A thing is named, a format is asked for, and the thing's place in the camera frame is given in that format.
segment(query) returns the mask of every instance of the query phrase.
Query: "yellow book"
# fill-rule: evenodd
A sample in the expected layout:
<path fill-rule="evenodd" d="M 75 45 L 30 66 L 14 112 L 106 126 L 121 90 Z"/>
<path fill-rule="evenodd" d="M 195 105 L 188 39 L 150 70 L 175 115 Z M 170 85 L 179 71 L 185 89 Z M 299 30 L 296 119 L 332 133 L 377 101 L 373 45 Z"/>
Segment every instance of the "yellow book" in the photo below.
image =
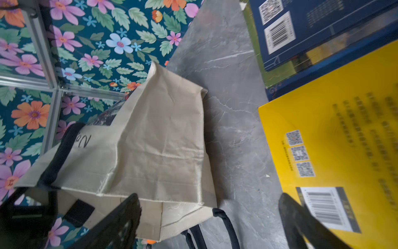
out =
<path fill-rule="evenodd" d="M 398 248 L 398 41 L 259 108 L 284 192 L 353 248 Z"/>

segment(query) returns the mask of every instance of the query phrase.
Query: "grey marble floor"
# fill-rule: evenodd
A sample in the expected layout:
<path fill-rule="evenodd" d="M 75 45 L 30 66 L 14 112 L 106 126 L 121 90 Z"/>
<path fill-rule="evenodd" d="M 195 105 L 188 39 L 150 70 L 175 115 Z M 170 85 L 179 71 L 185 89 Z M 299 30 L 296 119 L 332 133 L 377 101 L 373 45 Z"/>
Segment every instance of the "grey marble floor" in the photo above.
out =
<path fill-rule="evenodd" d="M 257 110 L 268 101 L 238 0 L 206 0 L 167 68 L 209 90 L 206 150 L 219 208 L 241 248 L 287 248 L 277 209 L 282 190 Z M 221 219 L 200 227 L 209 249 L 231 248 Z M 179 235 L 153 248 L 188 245 Z"/>

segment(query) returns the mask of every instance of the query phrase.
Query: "canvas tote bag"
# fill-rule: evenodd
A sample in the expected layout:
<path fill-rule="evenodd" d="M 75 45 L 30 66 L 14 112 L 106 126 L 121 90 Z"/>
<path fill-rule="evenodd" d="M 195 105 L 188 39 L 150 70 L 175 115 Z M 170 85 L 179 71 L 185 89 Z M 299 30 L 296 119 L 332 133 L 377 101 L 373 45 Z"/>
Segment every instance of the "canvas tote bag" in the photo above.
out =
<path fill-rule="evenodd" d="M 137 237 L 155 241 L 213 217 L 217 202 L 203 136 L 206 93 L 152 62 L 146 82 L 107 112 L 117 112 L 112 122 L 100 118 L 80 130 L 52 184 L 62 190 L 60 212 L 76 199 L 92 205 L 83 224 L 91 228 L 137 193 Z M 16 186 L 36 186 L 58 146 L 41 155 Z"/>

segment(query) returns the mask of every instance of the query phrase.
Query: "metal frame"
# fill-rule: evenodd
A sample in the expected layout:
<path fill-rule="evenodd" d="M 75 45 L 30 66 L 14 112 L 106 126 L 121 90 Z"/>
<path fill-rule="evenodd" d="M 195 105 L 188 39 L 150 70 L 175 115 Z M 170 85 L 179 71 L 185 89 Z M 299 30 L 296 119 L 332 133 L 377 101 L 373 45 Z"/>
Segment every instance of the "metal frame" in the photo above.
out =
<path fill-rule="evenodd" d="M 0 75 L 0 86 L 12 86 L 53 93 L 41 148 L 41 154 L 44 154 L 54 145 L 62 97 L 65 94 L 74 94 L 83 97 L 93 97 L 114 101 L 121 100 L 125 94 L 121 92 L 61 83 L 55 70 L 55 62 L 51 55 L 51 49 L 48 43 L 46 30 L 44 28 L 43 18 L 40 13 L 38 0 L 19 0 L 18 2 L 23 6 L 23 9 L 21 9 L 22 15 L 31 35 L 37 57 L 39 58 L 39 62 L 46 79 L 2 73 Z"/>

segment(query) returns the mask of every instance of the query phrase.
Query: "orange flower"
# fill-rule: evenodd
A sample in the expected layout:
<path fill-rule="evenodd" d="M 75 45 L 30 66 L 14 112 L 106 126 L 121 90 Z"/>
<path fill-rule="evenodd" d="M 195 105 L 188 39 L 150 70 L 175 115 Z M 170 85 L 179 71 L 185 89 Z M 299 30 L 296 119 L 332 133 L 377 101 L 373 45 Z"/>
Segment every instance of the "orange flower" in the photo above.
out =
<path fill-rule="evenodd" d="M 185 0 L 163 0 L 163 4 L 167 8 L 171 6 L 173 11 L 178 11 L 180 7 L 184 9 L 187 2 Z"/>
<path fill-rule="evenodd" d="M 159 10 L 152 11 L 152 19 L 159 23 L 163 19 L 163 14 Z"/>
<path fill-rule="evenodd" d="M 17 0 L 4 0 L 0 4 L 2 7 L 12 7 L 18 5 Z M 20 9 L 16 10 L 0 10 L 0 19 L 6 16 L 6 22 L 13 26 L 24 27 L 25 21 Z"/>
<path fill-rule="evenodd" d="M 24 102 L 17 106 L 19 110 L 13 110 L 11 113 L 12 118 L 17 118 L 14 124 L 23 127 L 27 124 L 27 129 L 36 130 L 39 124 L 46 127 L 47 118 L 49 117 L 50 105 L 41 101 L 32 101 L 32 106 Z"/>
<path fill-rule="evenodd" d="M 134 91 L 140 85 L 141 85 L 140 83 L 131 82 L 127 84 L 127 88 L 130 89 L 131 91 Z"/>

